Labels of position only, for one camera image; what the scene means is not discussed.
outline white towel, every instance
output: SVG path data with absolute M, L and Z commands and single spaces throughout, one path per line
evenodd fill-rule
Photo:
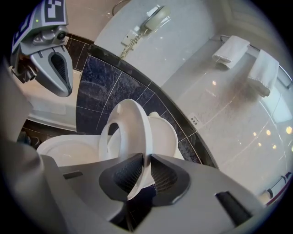
M 260 50 L 259 55 L 248 74 L 248 83 L 260 96 L 269 96 L 279 71 L 279 62 L 266 51 Z
M 246 41 L 237 36 L 231 36 L 222 46 L 215 52 L 212 58 L 224 64 L 229 69 L 242 58 L 248 49 L 249 41 Z

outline toilet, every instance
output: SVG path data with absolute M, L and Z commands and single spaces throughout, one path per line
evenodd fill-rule
M 113 136 L 108 136 L 112 123 L 117 123 L 119 129 Z M 57 136 L 44 141 L 37 152 L 54 158 L 59 167 L 89 164 L 137 152 L 145 155 L 162 154 L 184 160 L 178 150 L 178 138 L 173 126 L 156 112 L 147 117 L 142 107 L 131 99 L 123 100 L 113 109 L 101 136 Z M 142 188 L 154 184 L 148 164 L 147 156 L 144 156 L 139 186 L 135 186 L 133 192 L 130 192 L 129 199 Z

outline towel bar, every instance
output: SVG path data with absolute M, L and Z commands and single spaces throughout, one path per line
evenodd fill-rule
M 225 38 L 230 38 L 230 36 L 226 36 L 226 35 L 221 35 L 220 36 L 220 41 L 221 42 L 223 42 L 224 43 L 224 41 L 223 41 L 223 37 L 225 37 Z M 253 49 L 255 49 L 255 50 L 257 50 L 257 51 L 260 51 L 260 49 L 258 49 L 257 47 L 255 47 L 255 46 L 253 46 L 253 45 L 250 45 L 250 47 L 252 47 Z M 289 77 L 289 79 L 291 80 L 291 83 L 290 84 L 288 84 L 287 86 L 286 86 L 286 88 L 287 89 L 289 89 L 290 88 L 290 86 L 293 84 L 293 80 L 292 80 L 292 78 L 289 76 L 289 74 L 285 71 L 285 69 L 283 68 L 283 67 L 281 67 L 280 65 L 279 65 L 279 67 L 281 68 L 281 70 Z

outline tile wall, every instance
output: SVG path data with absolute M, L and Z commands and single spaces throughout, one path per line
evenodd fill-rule
M 171 123 L 185 160 L 216 167 L 195 129 L 158 86 L 111 53 L 91 46 L 93 41 L 71 34 L 68 36 L 66 48 L 73 68 L 82 71 L 76 103 L 78 133 L 100 135 L 113 108 L 130 98 L 137 101 L 147 115 L 157 112 Z M 109 134 L 116 130 L 117 126 L 111 126 Z

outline phone handset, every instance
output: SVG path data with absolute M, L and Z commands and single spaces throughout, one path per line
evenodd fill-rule
M 140 33 L 134 39 L 131 40 L 130 44 L 126 46 L 120 56 L 121 60 L 124 60 L 129 51 L 137 43 L 137 41 L 142 38 L 144 35 L 149 34 L 151 31 L 155 30 L 160 23 L 167 16 L 170 15 L 170 9 L 167 6 L 161 6 L 158 8 L 140 27 Z

